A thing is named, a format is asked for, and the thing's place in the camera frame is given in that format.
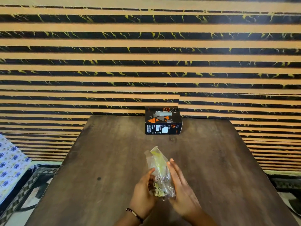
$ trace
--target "white sticker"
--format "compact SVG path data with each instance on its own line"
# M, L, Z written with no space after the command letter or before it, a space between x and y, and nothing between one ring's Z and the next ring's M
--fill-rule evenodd
M168 127L163 127L162 128L162 133L168 133Z

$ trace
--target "checkered pattern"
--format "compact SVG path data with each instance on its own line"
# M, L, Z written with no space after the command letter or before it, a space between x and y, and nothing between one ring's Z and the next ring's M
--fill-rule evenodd
M13 212L17 209L17 206L22 201L24 196L30 190L36 179L40 176L40 174L55 174L58 171L58 168L47 168L47 167L40 167L36 169L30 179L26 182L23 188L20 190L18 195L14 198L11 204L7 207L4 211L2 216L0 216L0 226L4 226L6 222L9 220Z

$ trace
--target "hand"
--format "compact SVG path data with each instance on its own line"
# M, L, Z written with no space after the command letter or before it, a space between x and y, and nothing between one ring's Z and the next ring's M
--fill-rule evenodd
M155 168L150 169L135 185L134 194L130 202L129 208L142 219L148 217L157 201L157 198L149 193L149 186L153 185L155 179L155 176L152 175L154 171Z
M170 159L167 166L175 185L176 199L169 200L175 211L192 225L215 226L214 220L202 210L197 197L175 161Z

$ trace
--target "person's left hand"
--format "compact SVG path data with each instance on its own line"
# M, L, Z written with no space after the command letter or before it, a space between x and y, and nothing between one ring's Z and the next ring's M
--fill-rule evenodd
M153 185L155 176L152 173L155 168L152 168L145 174L140 181L135 185L133 197L129 208L138 214L142 219L146 219L152 211L157 197L149 193L149 186Z

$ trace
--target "person's right hand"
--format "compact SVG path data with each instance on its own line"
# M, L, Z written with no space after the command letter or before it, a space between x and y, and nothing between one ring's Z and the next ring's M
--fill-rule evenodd
M167 166L175 185L176 198L169 200L175 211L192 225L216 225L213 219L202 210L197 197L175 161L170 159Z

